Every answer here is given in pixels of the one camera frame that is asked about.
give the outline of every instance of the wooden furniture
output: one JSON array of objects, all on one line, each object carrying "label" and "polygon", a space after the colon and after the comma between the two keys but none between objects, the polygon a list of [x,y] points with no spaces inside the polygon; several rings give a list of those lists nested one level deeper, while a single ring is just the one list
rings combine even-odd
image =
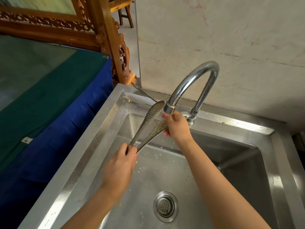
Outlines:
[{"label": "wooden furniture", "polygon": [[135,82],[129,70],[129,49],[108,0],[71,0],[76,14],[0,5],[0,34],[78,47],[109,54],[112,74],[123,84]]},{"label": "wooden furniture", "polygon": [[[132,16],[130,15],[129,6],[132,3],[131,0],[115,0],[109,3],[111,13],[114,11],[119,12],[120,25],[123,25],[123,18],[127,18],[130,24],[130,27],[133,28]],[[126,15],[122,14],[122,8],[125,7]]]}]

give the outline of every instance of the person's right hand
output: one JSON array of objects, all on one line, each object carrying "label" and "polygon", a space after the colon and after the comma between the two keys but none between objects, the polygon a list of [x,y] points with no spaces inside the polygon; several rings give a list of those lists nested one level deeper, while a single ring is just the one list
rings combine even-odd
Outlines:
[{"label": "person's right hand", "polygon": [[172,137],[176,143],[192,139],[189,124],[180,112],[175,111],[172,115],[164,113],[162,117],[168,124],[168,131],[164,131],[166,136]]}]

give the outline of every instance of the sink basin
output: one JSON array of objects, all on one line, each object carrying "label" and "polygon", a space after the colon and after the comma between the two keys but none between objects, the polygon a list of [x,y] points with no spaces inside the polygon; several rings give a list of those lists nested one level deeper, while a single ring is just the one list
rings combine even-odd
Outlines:
[{"label": "sink basin", "polygon": [[[122,142],[131,141],[153,103],[119,84],[20,228],[61,227],[101,185],[105,162]],[[193,104],[181,99],[177,110],[187,111]],[[160,120],[161,114],[137,144]],[[271,228],[303,228],[305,172],[284,124],[203,105],[191,134]],[[100,228],[213,228],[173,139],[160,134],[139,152],[127,191]]]}]

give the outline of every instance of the drain strainer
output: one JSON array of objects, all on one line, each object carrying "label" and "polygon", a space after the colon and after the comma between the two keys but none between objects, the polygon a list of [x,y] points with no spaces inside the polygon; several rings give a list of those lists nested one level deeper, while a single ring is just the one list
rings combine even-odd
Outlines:
[{"label": "drain strainer", "polygon": [[164,223],[169,223],[176,218],[179,205],[176,197],[172,193],[162,191],[155,197],[153,209],[159,220]]}]

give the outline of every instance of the faucet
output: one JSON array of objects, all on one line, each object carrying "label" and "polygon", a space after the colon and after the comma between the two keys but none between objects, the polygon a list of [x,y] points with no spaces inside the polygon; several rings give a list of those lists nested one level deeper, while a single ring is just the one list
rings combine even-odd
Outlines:
[{"label": "faucet", "polygon": [[200,66],[196,67],[191,73],[189,73],[184,80],[178,85],[176,90],[171,95],[170,99],[166,102],[166,105],[164,106],[164,112],[167,114],[172,114],[177,107],[177,103],[180,100],[181,96],[184,94],[184,92],[204,73],[207,73],[208,71],[211,71],[210,77],[205,84],[199,99],[197,100],[195,106],[192,108],[192,110],[189,112],[187,120],[189,122],[189,125],[193,125],[195,123],[195,119],[197,117],[197,114],[199,112],[199,109],[207,97],[209,91],[211,90],[213,84],[216,81],[216,78],[219,74],[219,64],[215,61],[208,61]]}]

